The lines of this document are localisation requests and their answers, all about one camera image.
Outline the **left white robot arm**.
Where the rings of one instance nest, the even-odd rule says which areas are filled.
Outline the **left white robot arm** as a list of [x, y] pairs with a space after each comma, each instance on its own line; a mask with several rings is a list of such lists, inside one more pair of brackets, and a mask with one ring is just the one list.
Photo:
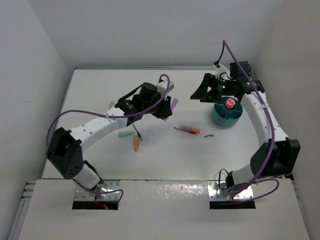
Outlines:
[[95, 119], [68, 130], [56, 129], [48, 145], [47, 159], [65, 179], [72, 179], [90, 191], [95, 189], [102, 179], [84, 161], [83, 153], [108, 134], [141, 120], [145, 114], [166, 120], [173, 114], [168, 95], [173, 88], [174, 84], [166, 80], [156, 85], [144, 82]]

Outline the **red ballpoint pen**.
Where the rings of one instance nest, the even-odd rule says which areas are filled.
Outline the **red ballpoint pen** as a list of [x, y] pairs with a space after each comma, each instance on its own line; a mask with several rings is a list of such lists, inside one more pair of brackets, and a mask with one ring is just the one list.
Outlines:
[[199, 135], [199, 133], [197, 133], [195, 131], [192, 131], [192, 130], [186, 130], [186, 129], [181, 129], [181, 128], [177, 128], [177, 127], [173, 127], [173, 129], [178, 130], [178, 131], [187, 132], [187, 133], [192, 134], [192, 135]]

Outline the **purple highlighter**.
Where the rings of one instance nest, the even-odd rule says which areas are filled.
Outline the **purple highlighter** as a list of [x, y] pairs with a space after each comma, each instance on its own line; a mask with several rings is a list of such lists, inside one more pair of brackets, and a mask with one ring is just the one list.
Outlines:
[[162, 118], [162, 121], [163, 122], [166, 122], [168, 120], [168, 118], [170, 116], [172, 116], [173, 114], [173, 110], [175, 109], [175, 107], [177, 106], [179, 102], [179, 99], [178, 98], [174, 98], [171, 102], [170, 102], [170, 106], [166, 106], [165, 109], [164, 109], [164, 112], [163, 112], [163, 118]]

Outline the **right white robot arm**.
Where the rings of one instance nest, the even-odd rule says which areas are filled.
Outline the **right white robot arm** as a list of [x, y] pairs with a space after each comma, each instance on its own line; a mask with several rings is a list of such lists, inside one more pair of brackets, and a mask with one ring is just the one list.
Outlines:
[[232, 127], [246, 111], [256, 132], [259, 149], [250, 163], [230, 171], [223, 192], [229, 196], [240, 193], [251, 184], [267, 177], [290, 175], [301, 145], [282, 130], [272, 113], [259, 80], [252, 80], [248, 62], [230, 64], [230, 78], [224, 79], [226, 68], [218, 64], [216, 74], [205, 73], [191, 100], [212, 103], [213, 122], [224, 128]]

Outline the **pink capped glue bottle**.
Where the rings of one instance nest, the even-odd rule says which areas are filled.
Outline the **pink capped glue bottle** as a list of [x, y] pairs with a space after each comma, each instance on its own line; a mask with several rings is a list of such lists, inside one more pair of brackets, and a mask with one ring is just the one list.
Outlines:
[[234, 98], [228, 98], [224, 103], [224, 107], [227, 110], [234, 110], [236, 107], [236, 100]]

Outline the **grey orange highlighter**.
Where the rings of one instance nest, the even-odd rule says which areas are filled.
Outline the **grey orange highlighter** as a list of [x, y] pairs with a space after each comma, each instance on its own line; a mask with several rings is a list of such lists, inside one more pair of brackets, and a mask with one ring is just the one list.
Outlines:
[[188, 125], [183, 125], [183, 124], [179, 127], [179, 129], [191, 130], [191, 131], [197, 132], [199, 134], [201, 132], [201, 130], [199, 128], [188, 126]]

